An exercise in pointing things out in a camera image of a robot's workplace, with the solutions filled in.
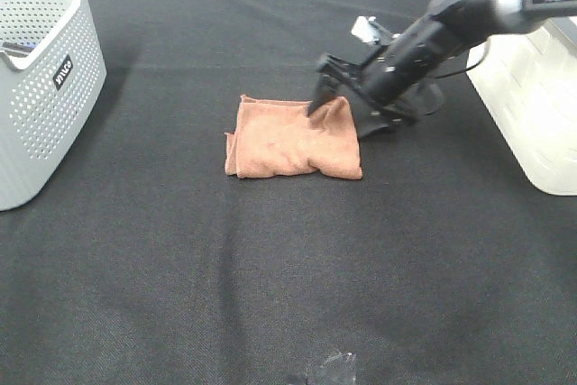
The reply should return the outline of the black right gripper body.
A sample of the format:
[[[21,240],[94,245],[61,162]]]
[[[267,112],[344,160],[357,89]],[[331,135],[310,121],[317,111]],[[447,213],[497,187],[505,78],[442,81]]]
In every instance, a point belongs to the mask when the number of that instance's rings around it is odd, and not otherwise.
[[[458,28],[425,15],[383,46],[383,61],[367,59],[359,86],[367,102],[385,105],[401,98],[451,56],[467,48]]]

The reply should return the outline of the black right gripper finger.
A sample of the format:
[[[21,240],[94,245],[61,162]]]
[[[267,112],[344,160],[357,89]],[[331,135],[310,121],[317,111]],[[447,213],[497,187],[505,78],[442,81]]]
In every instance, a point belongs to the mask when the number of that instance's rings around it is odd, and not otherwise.
[[[318,108],[337,97],[341,85],[350,87],[356,79],[356,65],[329,53],[324,53],[316,64],[319,75],[307,115],[311,116]]]
[[[359,139],[374,133],[389,132],[398,124],[413,124],[417,120],[417,108],[403,97],[380,105],[367,102],[357,93],[352,92],[350,106]]]

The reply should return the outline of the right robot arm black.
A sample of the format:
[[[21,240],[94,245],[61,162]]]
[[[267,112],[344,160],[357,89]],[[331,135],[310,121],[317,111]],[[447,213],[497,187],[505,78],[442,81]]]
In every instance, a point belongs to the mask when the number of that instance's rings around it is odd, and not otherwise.
[[[528,34],[549,18],[575,14],[576,0],[430,0],[402,33],[361,15],[351,33],[372,52],[359,63],[324,54],[307,113],[313,115],[346,87],[354,97],[358,137],[413,124],[444,103],[436,70],[448,59],[493,35]]]

